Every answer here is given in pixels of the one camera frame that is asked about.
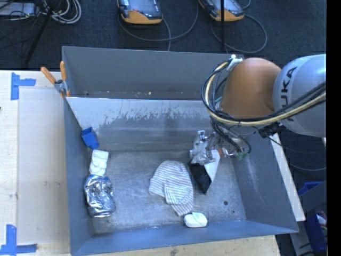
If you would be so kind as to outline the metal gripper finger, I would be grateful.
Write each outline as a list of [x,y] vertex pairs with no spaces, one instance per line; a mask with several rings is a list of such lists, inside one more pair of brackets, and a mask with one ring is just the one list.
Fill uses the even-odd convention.
[[189,164],[208,164],[215,161],[211,150],[189,151]]
[[197,131],[196,146],[203,145],[207,141],[205,130]]

